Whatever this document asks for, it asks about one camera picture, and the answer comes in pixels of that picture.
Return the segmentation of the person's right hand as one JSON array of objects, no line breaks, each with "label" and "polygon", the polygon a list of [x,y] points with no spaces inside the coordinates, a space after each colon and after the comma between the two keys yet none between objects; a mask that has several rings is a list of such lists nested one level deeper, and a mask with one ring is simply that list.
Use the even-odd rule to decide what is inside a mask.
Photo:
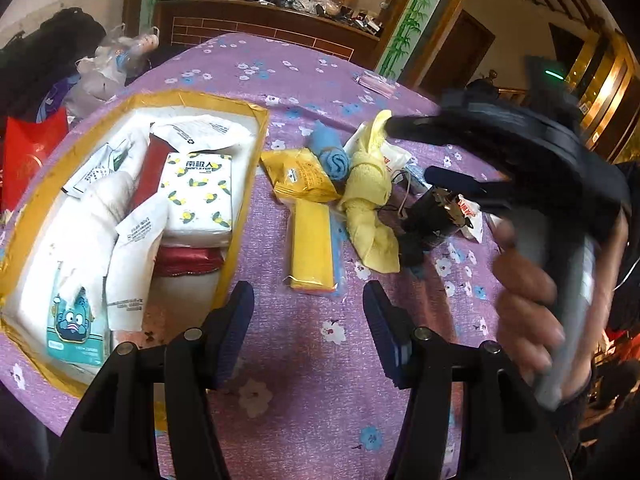
[{"label": "person's right hand", "polygon": [[[555,300],[556,286],[544,270],[518,252],[511,222],[501,222],[494,237],[501,249],[492,264],[492,272],[502,285],[495,304],[497,340],[525,381],[532,382],[551,367],[551,352],[564,341],[561,323],[548,310]],[[590,378],[592,355],[608,322],[627,238],[626,216],[619,214],[597,258],[592,303],[573,368],[562,387],[563,401],[580,393]]]}]

